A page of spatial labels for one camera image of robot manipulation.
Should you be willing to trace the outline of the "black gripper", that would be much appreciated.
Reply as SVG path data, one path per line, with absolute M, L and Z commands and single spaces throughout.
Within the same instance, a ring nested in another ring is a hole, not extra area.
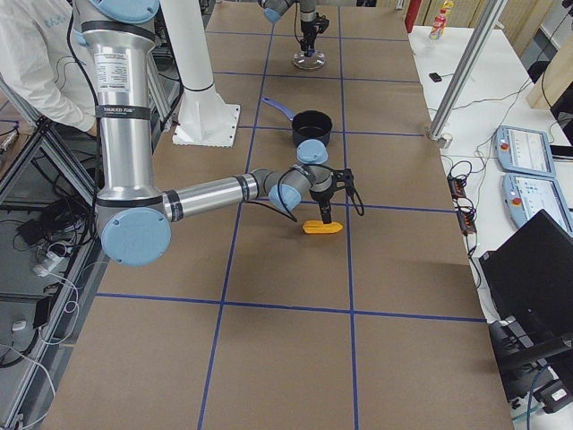
M 301 49 L 314 52 L 314 40 L 329 27 L 329 19 L 318 13 L 303 13 L 300 19 L 303 33 Z
M 322 179 L 316 179 L 315 184 L 311 187 L 310 195 L 315 202 L 319 203 L 322 222 L 330 224 L 332 218 L 329 202 L 334 193 L 341 190 L 344 190 L 350 199 L 354 198 L 354 174 L 350 168 L 318 167 L 317 172 L 326 176 Z

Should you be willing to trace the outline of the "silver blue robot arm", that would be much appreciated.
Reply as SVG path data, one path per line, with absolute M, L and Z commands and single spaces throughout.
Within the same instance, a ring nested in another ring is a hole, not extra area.
M 183 90 L 175 143 L 230 147 L 238 126 L 240 108 L 226 103 L 215 87 L 197 2 L 74 2 L 74 29 L 96 70 L 95 113 L 105 184 L 95 211 L 105 254 L 123 265 L 149 264 L 167 250 L 172 223 L 263 198 L 269 199 L 271 210 L 290 216 L 310 196 L 321 217 L 306 222 L 305 230 L 336 230 L 333 194 L 344 191 L 353 203 L 360 197 L 352 172 L 329 166 L 321 137 L 301 134 L 296 162 L 285 172 L 260 168 L 179 190 L 154 185 L 148 71 L 157 15 L 165 20 Z

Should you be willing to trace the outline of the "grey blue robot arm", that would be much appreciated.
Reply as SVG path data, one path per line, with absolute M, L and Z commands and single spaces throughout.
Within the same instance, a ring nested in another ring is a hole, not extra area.
M 302 37 L 298 39 L 301 51 L 307 57 L 315 54 L 315 40 L 329 27 L 329 19 L 325 15 L 319 15 L 315 1 L 298 0 L 259 0 L 259 6 L 263 14 L 271 23 L 278 22 L 286 12 L 295 5 L 299 10 L 299 22 Z

